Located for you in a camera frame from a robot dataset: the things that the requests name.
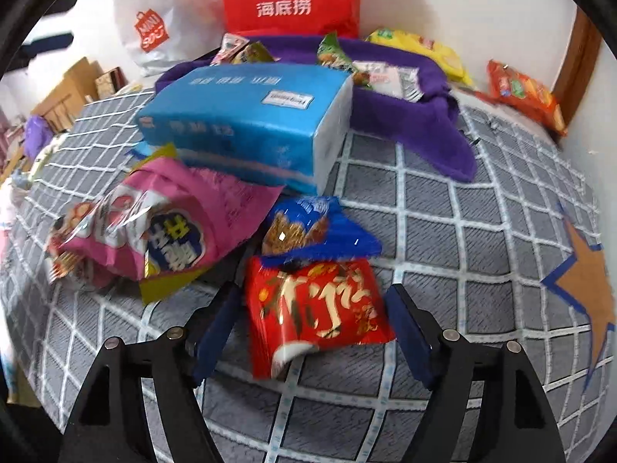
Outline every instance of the screw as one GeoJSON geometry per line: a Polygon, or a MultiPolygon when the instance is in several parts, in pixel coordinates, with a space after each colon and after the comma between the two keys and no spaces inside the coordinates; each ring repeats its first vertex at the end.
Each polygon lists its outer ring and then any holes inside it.
{"type": "Polygon", "coordinates": [[[446,329],[443,331],[443,338],[447,341],[458,341],[461,335],[454,329],[446,329]]]}
{"type": "Polygon", "coordinates": [[[118,345],[120,344],[120,338],[107,338],[105,340],[105,343],[103,343],[103,346],[107,349],[107,350],[113,350],[114,348],[116,348],[118,345]]]}
{"type": "Polygon", "coordinates": [[[184,336],[184,329],[182,327],[172,327],[167,331],[167,337],[170,340],[179,340],[184,336]]]}
{"type": "Polygon", "coordinates": [[[506,346],[512,353],[518,353],[523,349],[516,341],[508,341],[506,346]]]}

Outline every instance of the cardboard box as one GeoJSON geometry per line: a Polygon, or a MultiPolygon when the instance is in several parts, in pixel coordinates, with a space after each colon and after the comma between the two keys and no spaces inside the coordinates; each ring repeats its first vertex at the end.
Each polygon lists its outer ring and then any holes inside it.
{"type": "Polygon", "coordinates": [[[103,73],[94,82],[99,98],[107,99],[126,85],[126,78],[120,68],[114,68],[103,73]]]}
{"type": "Polygon", "coordinates": [[[138,113],[144,140],[185,164],[321,194],[349,129],[349,74],[304,64],[196,69],[138,113]]]}

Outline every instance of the purple cloth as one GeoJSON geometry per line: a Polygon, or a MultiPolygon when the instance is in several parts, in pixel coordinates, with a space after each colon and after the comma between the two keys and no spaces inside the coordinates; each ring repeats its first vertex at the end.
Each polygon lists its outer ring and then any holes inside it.
{"type": "Polygon", "coordinates": [[[32,161],[54,137],[47,120],[38,115],[29,117],[24,133],[24,154],[32,161]]]}
{"type": "MultiPolygon", "coordinates": [[[[257,36],[274,57],[284,62],[315,64],[321,36],[257,36]]],[[[450,95],[445,73],[428,57],[369,42],[341,38],[345,52],[355,61],[382,61],[419,69],[424,96],[417,103],[356,87],[351,126],[357,131],[395,140],[414,151],[436,170],[458,181],[471,182],[477,164],[467,138],[457,128],[459,105],[450,95]]],[[[166,72],[156,91],[195,68],[208,66],[214,53],[183,63],[166,72]]]]}

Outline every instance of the blue snack bag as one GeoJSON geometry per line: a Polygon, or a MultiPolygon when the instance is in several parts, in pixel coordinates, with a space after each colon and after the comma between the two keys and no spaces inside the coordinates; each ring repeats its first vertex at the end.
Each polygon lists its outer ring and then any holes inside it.
{"type": "Polygon", "coordinates": [[[381,243],[343,214],[336,197],[281,201],[270,210],[261,247],[266,268],[290,262],[349,260],[381,254],[381,243]]]}

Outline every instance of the snack packet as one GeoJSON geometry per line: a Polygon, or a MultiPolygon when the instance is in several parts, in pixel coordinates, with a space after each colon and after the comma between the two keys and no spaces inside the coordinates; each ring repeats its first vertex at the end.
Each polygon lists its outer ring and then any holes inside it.
{"type": "Polygon", "coordinates": [[[319,45],[317,64],[346,71],[353,76],[354,85],[371,88],[370,74],[366,71],[360,71],[349,56],[343,52],[335,32],[327,34],[319,45]]]}
{"type": "Polygon", "coordinates": [[[381,254],[381,243],[343,214],[336,197],[277,203],[261,247],[265,267],[291,262],[349,260],[381,254]]]}
{"type": "Polygon", "coordinates": [[[394,339],[365,259],[315,263],[285,273],[253,257],[246,298],[256,379],[276,378],[305,353],[394,339]]]}
{"type": "Polygon", "coordinates": [[[221,49],[214,56],[210,66],[218,66],[223,63],[230,63],[235,55],[240,52],[249,41],[237,34],[225,33],[223,35],[223,42],[221,43],[221,49]]]}
{"type": "Polygon", "coordinates": [[[75,275],[75,278],[98,288],[105,287],[115,280],[116,275],[91,259],[68,252],[64,248],[66,239],[93,208],[92,202],[81,202],[73,205],[64,216],[52,225],[45,246],[49,283],[54,283],[59,278],[65,278],[71,274],[75,275]]]}
{"type": "Polygon", "coordinates": [[[354,61],[354,66],[369,74],[371,87],[378,94],[409,102],[418,102],[424,96],[418,81],[418,68],[402,68],[369,61],[354,61]]]}
{"type": "Polygon", "coordinates": [[[489,61],[487,72],[491,97],[559,135],[568,134],[561,107],[548,87],[507,64],[493,60],[489,61]]]}
{"type": "Polygon", "coordinates": [[[414,54],[426,55],[439,65],[449,80],[473,87],[473,80],[464,68],[459,55],[450,47],[435,40],[429,40],[419,34],[383,27],[372,32],[366,38],[366,41],[413,52],[414,54]]]}
{"type": "Polygon", "coordinates": [[[231,64],[245,63],[273,63],[274,58],[268,52],[268,49],[261,42],[255,42],[247,45],[233,58],[231,64]]]}
{"type": "Polygon", "coordinates": [[[281,190],[155,158],[95,204],[62,248],[136,281],[201,270],[253,235],[281,190]]]}

